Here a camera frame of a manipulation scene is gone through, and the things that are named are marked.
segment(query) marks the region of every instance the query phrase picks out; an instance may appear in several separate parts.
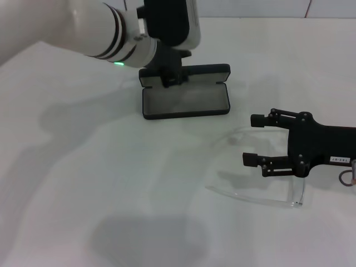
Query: white table surface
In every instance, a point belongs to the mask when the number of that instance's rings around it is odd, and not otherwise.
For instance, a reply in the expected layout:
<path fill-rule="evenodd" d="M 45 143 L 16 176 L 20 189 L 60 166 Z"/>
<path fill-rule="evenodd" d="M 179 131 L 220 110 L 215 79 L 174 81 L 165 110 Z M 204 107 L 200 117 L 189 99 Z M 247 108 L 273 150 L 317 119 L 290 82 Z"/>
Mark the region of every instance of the white table surface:
<path fill-rule="evenodd" d="M 356 265 L 343 168 L 313 169 L 299 209 L 205 189 L 217 162 L 252 171 L 240 155 L 265 140 L 211 146 L 252 113 L 356 126 L 356 21 L 209 18 L 201 30 L 184 64 L 231 65 L 226 116 L 146 121 L 137 70 L 43 43 L 0 68 L 0 266 Z"/>

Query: robotic arm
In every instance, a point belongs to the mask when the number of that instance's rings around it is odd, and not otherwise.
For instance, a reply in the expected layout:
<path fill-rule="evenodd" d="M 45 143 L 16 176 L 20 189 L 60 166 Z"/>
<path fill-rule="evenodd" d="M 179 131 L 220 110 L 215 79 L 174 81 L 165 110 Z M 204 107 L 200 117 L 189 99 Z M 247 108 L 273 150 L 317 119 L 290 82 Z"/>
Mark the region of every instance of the robotic arm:
<path fill-rule="evenodd" d="M 145 0 L 120 11 L 98 0 L 0 0 L 0 65 L 37 41 L 148 67 L 180 83 L 181 58 L 200 42 L 196 0 Z"/>

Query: label sticker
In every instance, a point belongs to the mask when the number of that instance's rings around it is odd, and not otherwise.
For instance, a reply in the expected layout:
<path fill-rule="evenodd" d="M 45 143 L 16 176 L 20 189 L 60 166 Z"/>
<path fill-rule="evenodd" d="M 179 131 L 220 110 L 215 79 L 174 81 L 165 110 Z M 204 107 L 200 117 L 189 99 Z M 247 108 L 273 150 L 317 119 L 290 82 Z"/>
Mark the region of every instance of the label sticker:
<path fill-rule="evenodd" d="M 349 157 L 330 157 L 330 162 L 350 163 L 350 158 Z"/>

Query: white robotic arm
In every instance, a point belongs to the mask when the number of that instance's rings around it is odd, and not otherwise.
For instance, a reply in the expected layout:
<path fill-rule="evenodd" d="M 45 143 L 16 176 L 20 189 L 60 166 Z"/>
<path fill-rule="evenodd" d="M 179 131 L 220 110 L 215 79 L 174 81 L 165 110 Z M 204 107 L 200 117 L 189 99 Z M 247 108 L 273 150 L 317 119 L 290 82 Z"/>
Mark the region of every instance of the white robotic arm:
<path fill-rule="evenodd" d="M 162 0 L 146 2 L 151 10 L 165 5 Z M 184 41 L 169 46 L 177 50 L 193 49 L 200 41 L 195 0 L 173 2 L 186 4 L 184 12 L 189 25 Z M 151 26 L 151 32 L 157 32 L 154 27 Z M 146 21 L 138 18 L 136 10 L 119 11 L 98 0 L 0 0 L 0 65 L 29 45 L 45 41 L 101 60 L 124 62 L 131 67 L 153 66 L 152 61 L 162 64 L 162 58 L 155 57 L 167 56 L 166 45 L 165 52 L 159 52 L 162 44 L 157 44 L 159 38 L 154 37 L 149 36 Z"/>

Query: black stripe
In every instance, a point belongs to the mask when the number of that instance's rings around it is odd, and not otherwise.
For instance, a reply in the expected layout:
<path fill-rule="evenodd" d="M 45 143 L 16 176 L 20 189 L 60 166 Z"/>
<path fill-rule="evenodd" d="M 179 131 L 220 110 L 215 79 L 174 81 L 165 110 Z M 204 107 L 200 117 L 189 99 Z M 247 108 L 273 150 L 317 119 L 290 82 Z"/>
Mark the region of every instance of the black stripe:
<path fill-rule="evenodd" d="M 117 53 L 119 53 L 119 51 L 123 48 L 123 45 L 125 44 L 125 40 L 126 40 L 126 23 L 125 23 L 125 19 L 123 18 L 121 12 L 119 10 L 117 10 L 117 14 L 120 17 L 121 20 L 121 24 L 122 24 L 122 35 L 121 35 L 121 39 L 120 42 L 117 46 L 117 48 L 115 49 L 115 51 L 113 51 L 113 53 L 107 57 L 101 58 L 102 60 L 108 60 L 111 57 L 114 57 L 117 55 Z"/>
<path fill-rule="evenodd" d="M 122 58 L 121 60 L 115 61 L 115 62 L 124 62 L 125 60 L 127 60 L 129 57 L 132 56 L 135 49 L 136 49 L 136 46 L 134 46 L 133 49 L 131 49 L 131 51 L 124 58 Z"/>
<path fill-rule="evenodd" d="M 117 16 L 116 16 L 115 10 L 114 10 L 114 8 L 112 8 L 111 6 L 109 6 L 108 4 L 106 4 L 106 3 L 104 3 L 104 4 L 107 5 L 108 8 L 110 8 L 110 10 L 111 10 L 111 12 L 112 12 L 112 15 L 113 15 L 113 18 L 115 19 L 115 34 L 114 34 L 114 36 L 113 36 L 113 40 L 112 40 L 110 46 L 108 47 L 108 49 L 105 50 L 103 53 L 101 53 L 101 54 L 98 55 L 98 56 L 93 56 L 93 57 L 95 57 L 95 58 L 100 58 L 100 57 L 103 57 L 103 56 L 105 56 L 106 54 L 108 54 L 108 53 L 113 49 L 113 47 L 115 46 L 115 44 L 116 44 L 116 42 L 117 42 L 117 38 L 118 38 L 119 24 L 118 24 L 118 18 L 117 18 Z"/>

